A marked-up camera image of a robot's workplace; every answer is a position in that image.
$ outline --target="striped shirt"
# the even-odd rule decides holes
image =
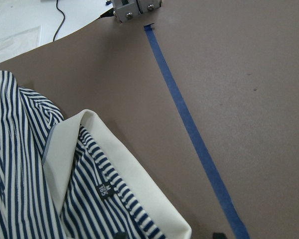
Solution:
[[[122,232],[130,239],[164,239],[83,126],[57,212],[42,165],[51,129],[62,121],[50,100],[0,71],[0,238],[111,239]]]

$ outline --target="bolt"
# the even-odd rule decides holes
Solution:
[[[132,12],[128,12],[126,13],[125,17],[128,19],[128,20],[131,20],[133,18],[133,13]]]
[[[154,8],[155,8],[154,4],[151,3],[148,5],[148,11],[154,11]]]

